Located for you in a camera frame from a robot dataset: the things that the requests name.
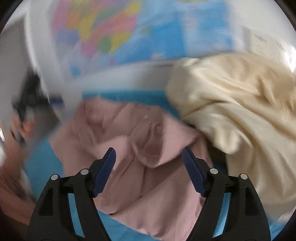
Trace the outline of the left forearm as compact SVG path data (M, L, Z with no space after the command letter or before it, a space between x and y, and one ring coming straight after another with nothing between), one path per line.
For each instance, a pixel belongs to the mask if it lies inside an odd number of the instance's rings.
M4 214L28 225L35 203L21 184L25 150L1 125L1 209Z

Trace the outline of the left hand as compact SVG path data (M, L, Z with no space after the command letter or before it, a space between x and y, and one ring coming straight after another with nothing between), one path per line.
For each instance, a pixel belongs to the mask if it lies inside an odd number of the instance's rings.
M10 132L13 139L20 145L24 146L26 140L31 138L35 128L35 118L28 118L21 121L18 115L15 115L10 124Z

